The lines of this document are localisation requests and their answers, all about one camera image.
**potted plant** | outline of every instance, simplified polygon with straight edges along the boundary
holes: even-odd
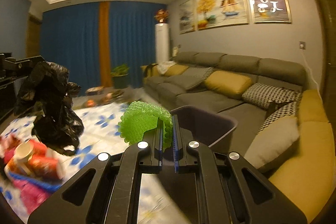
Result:
[[[125,89],[129,84],[128,80],[128,71],[129,67],[126,64],[122,64],[118,67],[115,67],[111,76],[113,78],[114,88],[115,89]]]

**orange curtain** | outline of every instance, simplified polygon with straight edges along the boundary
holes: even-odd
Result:
[[[99,6],[99,61],[100,81],[104,87],[112,86],[110,40],[109,40],[109,11],[110,2],[101,2]]]

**blue curtain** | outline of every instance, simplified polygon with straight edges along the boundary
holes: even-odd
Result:
[[[100,85],[99,3],[85,3],[43,13],[40,52],[46,61],[65,66],[69,81],[88,88]]]
[[[110,3],[111,66],[126,63],[130,67],[130,81],[134,88],[142,86],[140,66],[155,62],[156,12],[166,9],[164,4],[135,1]]]

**sofa backrest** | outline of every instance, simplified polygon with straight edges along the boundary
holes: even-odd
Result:
[[[251,77],[253,83],[302,91],[306,84],[305,67],[299,63],[221,52],[181,52],[175,57],[180,64],[215,67]]]

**gray sofa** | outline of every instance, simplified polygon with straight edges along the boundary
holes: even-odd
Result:
[[[302,92],[306,85],[305,68],[298,63],[254,56],[227,55],[219,52],[181,52],[175,61],[189,67],[214,67],[249,76],[254,83],[263,83],[280,88]],[[153,76],[146,79],[144,89],[151,97],[168,110],[185,105],[227,115],[238,121],[232,135],[230,151],[245,154],[261,125],[265,121],[266,111],[242,100],[207,90],[204,85],[186,91],[180,86],[166,82],[167,77]],[[221,143],[212,147],[213,151],[223,151]]]

